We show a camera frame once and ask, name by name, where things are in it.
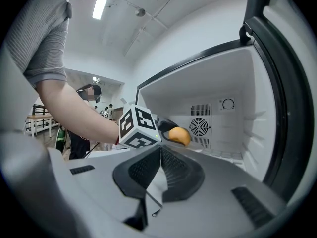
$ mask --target ceiling light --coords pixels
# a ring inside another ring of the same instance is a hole
[[[93,13],[93,18],[101,19],[101,15],[103,14],[103,10],[105,7],[107,0],[97,0],[95,4],[95,9]]]

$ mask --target table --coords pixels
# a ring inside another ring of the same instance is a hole
[[[36,114],[36,115],[29,115],[27,116],[27,119],[29,120],[29,122],[31,122],[31,133],[32,133],[32,137],[34,137],[34,130],[35,130],[35,134],[37,135],[37,124],[36,121],[37,120],[42,120],[42,119],[49,119],[49,133],[50,133],[50,137],[52,137],[52,116],[51,115],[40,115],[40,114]]]

